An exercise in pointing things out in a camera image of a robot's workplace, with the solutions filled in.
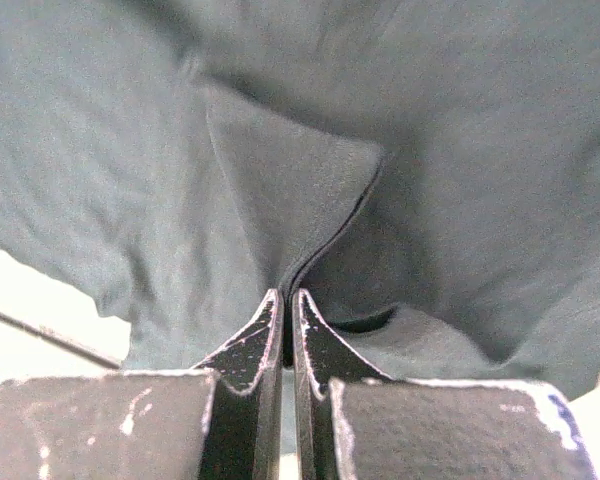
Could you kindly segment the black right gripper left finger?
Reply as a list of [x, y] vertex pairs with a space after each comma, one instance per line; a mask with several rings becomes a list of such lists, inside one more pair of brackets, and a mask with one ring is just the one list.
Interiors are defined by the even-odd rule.
[[0, 385], [0, 479], [274, 479], [284, 304], [189, 369]]

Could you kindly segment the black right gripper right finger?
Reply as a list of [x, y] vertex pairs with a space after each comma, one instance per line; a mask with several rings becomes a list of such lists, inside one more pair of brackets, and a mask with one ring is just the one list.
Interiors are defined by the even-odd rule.
[[593, 479], [564, 396], [523, 380], [396, 380], [293, 298], [303, 479]]

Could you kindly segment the black t shirt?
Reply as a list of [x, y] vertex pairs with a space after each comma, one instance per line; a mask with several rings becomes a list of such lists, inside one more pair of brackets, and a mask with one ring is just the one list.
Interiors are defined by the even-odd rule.
[[600, 368], [600, 1], [0, 1], [0, 249], [184, 368], [306, 288], [397, 377]]

